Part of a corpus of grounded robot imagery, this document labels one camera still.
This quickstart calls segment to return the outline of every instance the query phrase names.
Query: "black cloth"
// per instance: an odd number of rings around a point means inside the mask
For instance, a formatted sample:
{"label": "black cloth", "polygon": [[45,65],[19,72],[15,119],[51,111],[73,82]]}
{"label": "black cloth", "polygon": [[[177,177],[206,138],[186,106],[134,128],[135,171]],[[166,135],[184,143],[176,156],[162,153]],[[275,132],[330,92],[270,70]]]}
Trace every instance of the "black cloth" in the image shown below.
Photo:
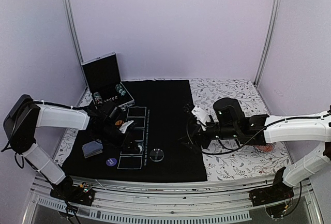
{"label": "black cloth", "polygon": [[[126,115],[128,120],[137,121],[133,135],[146,148],[141,158],[125,155],[120,150],[104,145],[102,154],[85,159],[82,145],[92,141],[92,138],[85,131],[79,131],[72,151],[62,166],[63,170],[73,176],[119,181],[206,181],[202,155],[193,153],[178,142],[179,138],[186,135],[188,116],[183,106],[193,103],[189,81],[139,81],[123,84],[136,101],[135,108],[126,111]],[[132,116],[145,117],[141,120]],[[150,159],[149,153],[154,148],[164,152],[162,161],[153,162]]]}

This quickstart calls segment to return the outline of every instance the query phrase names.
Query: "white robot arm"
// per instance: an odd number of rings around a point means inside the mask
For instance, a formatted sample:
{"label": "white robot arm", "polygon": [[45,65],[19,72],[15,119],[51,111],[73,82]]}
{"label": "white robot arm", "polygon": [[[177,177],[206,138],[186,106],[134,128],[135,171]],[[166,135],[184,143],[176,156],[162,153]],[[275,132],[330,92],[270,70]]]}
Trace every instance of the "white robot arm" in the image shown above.
{"label": "white robot arm", "polygon": [[216,101],[213,108],[218,123],[198,106],[191,110],[195,120],[201,125],[200,130],[193,134],[193,138],[196,138],[197,145],[203,148],[207,148],[210,140],[214,139],[237,139],[242,144],[239,148],[244,145],[268,145],[282,141],[320,142],[301,160],[277,171],[272,187],[253,190],[251,198],[254,205],[292,197],[292,188],[295,185],[331,164],[330,110],[302,116],[245,117],[239,102],[231,98]]}
{"label": "white robot arm", "polygon": [[[75,108],[33,101],[29,95],[22,95],[4,120],[8,143],[2,152],[13,149],[16,154],[22,155],[36,171],[42,173],[53,187],[57,188],[57,192],[61,191],[67,199],[73,200],[73,191],[75,195],[80,194],[72,187],[72,179],[38,145],[34,139],[35,129],[62,127],[87,130],[89,135],[100,139],[103,143],[112,143],[123,149],[129,147],[132,153],[139,153],[135,141],[127,139],[127,129],[133,121],[124,123],[120,127],[115,125],[121,112],[122,110],[110,101],[100,105]],[[87,192],[90,188],[83,187],[81,190]],[[93,197],[90,197],[87,205],[92,201]]]}

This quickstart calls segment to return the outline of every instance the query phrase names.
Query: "floral tablecloth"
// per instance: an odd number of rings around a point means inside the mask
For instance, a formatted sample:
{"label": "floral tablecloth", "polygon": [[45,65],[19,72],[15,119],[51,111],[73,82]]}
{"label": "floral tablecloth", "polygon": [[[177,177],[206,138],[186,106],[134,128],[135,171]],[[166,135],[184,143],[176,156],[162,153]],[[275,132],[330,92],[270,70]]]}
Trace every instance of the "floral tablecloth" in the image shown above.
{"label": "floral tablecloth", "polygon": [[[267,113],[257,90],[248,80],[189,79],[189,81],[194,104],[206,110],[215,120],[217,118],[213,110],[213,103],[223,97],[238,99],[246,116]],[[91,100],[91,93],[87,91],[80,105],[88,105]],[[55,155],[55,162],[59,165],[62,165],[69,156],[76,135],[75,129],[66,131]],[[227,148],[237,148],[234,140],[223,141],[223,144]],[[206,151],[219,153],[226,150],[218,142],[213,141]],[[245,146],[233,154],[203,155],[203,159],[208,181],[236,180],[275,174],[278,169],[290,163],[283,143],[270,146]]]}

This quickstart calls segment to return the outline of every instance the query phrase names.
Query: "white wall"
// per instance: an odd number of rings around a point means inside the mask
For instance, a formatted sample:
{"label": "white wall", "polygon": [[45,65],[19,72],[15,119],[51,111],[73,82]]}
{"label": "white wall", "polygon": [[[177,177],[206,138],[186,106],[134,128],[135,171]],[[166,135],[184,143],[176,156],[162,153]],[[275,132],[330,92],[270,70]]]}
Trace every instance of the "white wall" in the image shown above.
{"label": "white wall", "polygon": [[[22,94],[77,103],[84,84],[67,27],[62,0],[0,1],[0,121]],[[62,130],[38,130],[38,142],[52,153]],[[0,128],[0,148],[7,142]],[[0,154],[0,223],[22,221],[34,172],[19,169],[13,151]]]}
{"label": "white wall", "polygon": [[[331,0],[281,0],[260,84],[272,114],[328,110],[331,104]],[[317,144],[288,143],[294,160]],[[325,223],[331,223],[331,169],[311,177]]]}
{"label": "white wall", "polygon": [[118,53],[122,78],[253,80],[273,0],[71,0],[85,61]]}

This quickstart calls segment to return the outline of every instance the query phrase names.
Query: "black cable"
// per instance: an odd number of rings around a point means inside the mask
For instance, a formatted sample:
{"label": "black cable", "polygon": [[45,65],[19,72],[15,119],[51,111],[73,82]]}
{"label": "black cable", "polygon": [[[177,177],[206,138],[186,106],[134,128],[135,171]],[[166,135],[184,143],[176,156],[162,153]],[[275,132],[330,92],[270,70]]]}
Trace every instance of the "black cable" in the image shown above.
{"label": "black cable", "polygon": [[298,201],[296,202],[295,206],[292,208],[292,211],[289,213],[286,213],[283,217],[289,216],[290,214],[292,214],[295,211],[295,209],[299,206],[301,195],[302,195],[302,183],[300,182],[300,194],[299,194]]}
{"label": "black cable", "polygon": [[[22,165],[20,165],[17,161],[17,158],[16,158],[16,155],[17,153],[15,153],[15,161],[16,161],[16,164],[21,168],[23,169],[24,168],[24,158],[22,157]],[[81,224],[81,222],[79,221],[78,219],[78,216],[75,212],[75,210],[73,209],[73,207],[70,205],[70,203],[66,200],[66,198],[56,189],[56,187],[54,187],[53,183],[42,173],[40,172],[41,175],[43,175],[43,177],[46,179],[46,181],[52,186],[52,188],[55,190],[55,192],[64,200],[64,202],[66,203],[67,207],[73,212],[73,215],[75,216],[78,224]]]}
{"label": "black cable", "polygon": [[22,164],[20,165],[20,163],[17,161],[17,157],[16,157],[17,154],[18,153],[15,153],[15,155],[14,155],[15,162],[18,165],[18,167],[20,167],[21,169],[23,169],[24,168],[24,158],[23,158],[23,156],[21,156],[21,158],[22,158]]}
{"label": "black cable", "polygon": [[189,122],[187,122],[186,124],[186,134],[187,134],[187,137],[190,141],[190,143],[192,144],[192,146],[197,150],[199,151],[200,153],[202,154],[205,154],[205,155],[225,155],[225,154],[230,154],[230,153],[233,153],[241,148],[243,148],[245,145],[247,145],[252,139],[254,139],[260,132],[262,132],[263,130],[267,129],[268,127],[274,125],[274,124],[277,124],[277,123],[280,123],[280,122],[286,122],[286,121],[290,121],[290,120],[297,120],[297,119],[321,119],[321,118],[325,118],[325,117],[328,117],[330,116],[331,113],[328,113],[326,115],[323,115],[323,116],[295,116],[295,117],[289,117],[289,118],[284,118],[284,119],[280,119],[280,120],[277,120],[275,122],[272,122],[268,125],[266,125],[265,127],[261,128],[256,134],[254,134],[248,141],[246,141],[243,145],[241,145],[240,147],[232,150],[232,151],[228,151],[228,152],[224,152],[224,153],[207,153],[207,152],[204,152],[203,150],[201,150],[199,147],[197,147],[193,141],[191,140],[191,137],[190,137],[190,134],[188,132],[188,124]]}
{"label": "black cable", "polygon": [[204,126],[205,128],[213,128],[213,127],[216,127],[217,124],[218,124],[218,123],[215,123],[215,124],[212,125],[212,126],[207,126],[206,124],[203,124],[200,120],[198,120],[198,122],[199,122],[202,126]]}
{"label": "black cable", "polygon": [[68,208],[66,208],[66,212],[67,212],[67,221],[69,221],[71,224],[74,224],[73,221],[70,219],[69,217],[69,211]]}
{"label": "black cable", "polygon": [[86,106],[84,107],[71,107],[68,105],[64,105],[64,104],[60,104],[60,103],[53,103],[53,102],[48,102],[48,101],[44,101],[41,102],[39,104],[45,104],[45,105],[50,105],[50,106],[56,106],[56,107],[61,107],[61,108],[65,108],[65,109],[73,109],[73,110],[83,110],[86,108]]}
{"label": "black cable", "polygon": [[1,152],[3,153],[4,151],[6,150],[10,150],[11,148],[9,147],[9,144],[10,144],[10,139],[12,138],[12,135],[14,133],[14,130],[16,128],[16,125],[17,125],[17,122],[18,122],[18,117],[21,115],[22,111],[25,109],[25,107],[27,107],[28,105],[30,105],[31,103],[34,103],[33,101],[29,101],[29,102],[26,102],[24,104],[22,104],[20,106],[20,108],[18,109],[17,111],[17,114],[16,114],[16,119],[15,119],[15,122],[14,122],[14,125],[12,127],[12,131],[11,131],[11,134],[10,134],[10,137],[8,139],[8,142],[7,144],[5,145],[5,147],[1,150]]}

